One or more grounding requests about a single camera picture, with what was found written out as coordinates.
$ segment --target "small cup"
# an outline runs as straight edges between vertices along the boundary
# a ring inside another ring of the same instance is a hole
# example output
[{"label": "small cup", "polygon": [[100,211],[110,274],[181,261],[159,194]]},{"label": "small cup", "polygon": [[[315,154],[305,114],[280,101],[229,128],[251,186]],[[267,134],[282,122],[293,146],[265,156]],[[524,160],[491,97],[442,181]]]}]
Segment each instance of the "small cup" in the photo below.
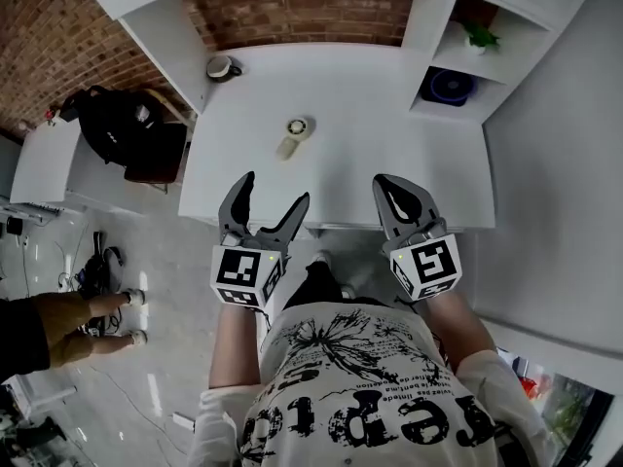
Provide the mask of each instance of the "small cup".
[{"label": "small cup", "polygon": [[240,76],[242,70],[234,66],[232,60],[226,55],[217,55],[208,63],[205,70],[207,77],[216,83],[229,82],[235,76]]}]

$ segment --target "shirt sleeve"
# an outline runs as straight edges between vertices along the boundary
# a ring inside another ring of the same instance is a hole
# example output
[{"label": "shirt sleeve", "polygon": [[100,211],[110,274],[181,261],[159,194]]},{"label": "shirt sleeve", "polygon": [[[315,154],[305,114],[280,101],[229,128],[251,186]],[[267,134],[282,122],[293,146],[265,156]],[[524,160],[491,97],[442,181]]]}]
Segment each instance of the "shirt sleeve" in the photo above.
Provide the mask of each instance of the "shirt sleeve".
[{"label": "shirt sleeve", "polygon": [[226,467],[238,459],[244,420],[264,385],[222,387],[204,391],[188,467]]},{"label": "shirt sleeve", "polygon": [[[485,350],[468,356],[458,365],[457,378],[497,425],[495,441],[502,460],[500,465],[506,463],[504,446],[510,446],[506,449],[510,455],[517,455],[517,449],[513,448],[515,440],[530,465],[552,465],[556,449],[551,433],[513,370],[497,353]],[[499,427],[505,427],[506,434]]]}]

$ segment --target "fiducial marker cube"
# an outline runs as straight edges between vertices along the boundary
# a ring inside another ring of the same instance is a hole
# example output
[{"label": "fiducial marker cube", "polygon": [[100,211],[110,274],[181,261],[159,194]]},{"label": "fiducial marker cube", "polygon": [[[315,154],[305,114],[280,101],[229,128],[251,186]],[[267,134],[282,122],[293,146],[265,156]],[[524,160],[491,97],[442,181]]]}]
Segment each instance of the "fiducial marker cube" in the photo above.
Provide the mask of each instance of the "fiducial marker cube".
[{"label": "fiducial marker cube", "polygon": [[223,303],[264,309],[284,275],[281,253],[216,245],[210,287]]},{"label": "fiducial marker cube", "polygon": [[462,277],[453,234],[392,251],[391,271],[413,301],[453,289]]}]

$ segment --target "person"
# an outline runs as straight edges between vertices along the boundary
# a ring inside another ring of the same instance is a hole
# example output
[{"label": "person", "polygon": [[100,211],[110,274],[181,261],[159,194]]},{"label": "person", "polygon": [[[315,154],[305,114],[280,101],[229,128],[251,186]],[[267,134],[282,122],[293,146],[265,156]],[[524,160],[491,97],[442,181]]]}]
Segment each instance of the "person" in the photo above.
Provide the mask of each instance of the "person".
[{"label": "person", "polygon": [[459,294],[427,300],[425,323],[343,294],[327,253],[307,270],[261,365],[255,314],[222,306],[190,467],[550,464],[545,424]]},{"label": "person", "polygon": [[145,293],[138,289],[87,301],[77,292],[68,292],[0,302],[0,382],[16,374],[57,368],[91,354],[114,353],[146,343],[142,331],[95,338],[77,330],[121,306],[144,303]]}]

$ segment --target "sneaker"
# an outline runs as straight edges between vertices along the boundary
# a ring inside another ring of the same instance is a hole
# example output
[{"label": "sneaker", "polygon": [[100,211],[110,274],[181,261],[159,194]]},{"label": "sneaker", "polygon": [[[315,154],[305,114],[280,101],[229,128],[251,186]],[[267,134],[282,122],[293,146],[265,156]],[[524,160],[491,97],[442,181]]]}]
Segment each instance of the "sneaker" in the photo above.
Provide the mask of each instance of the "sneaker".
[{"label": "sneaker", "polygon": [[143,331],[128,331],[124,336],[132,336],[133,345],[142,346],[147,344],[147,334]]},{"label": "sneaker", "polygon": [[357,297],[351,285],[341,285],[340,290],[342,291],[343,300],[353,300]]},{"label": "sneaker", "polygon": [[126,289],[123,294],[128,296],[130,306],[143,306],[145,304],[145,292],[140,289]]},{"label": "sneaker", "polygon": [[321,249],[317,253],[315,253],[313,255],[313,258],[311,258],[311,262],[315,263],[316,261],[326,263],[327,267],[331,269],[331,253],[329,251],[325,251],[324,249]]}]

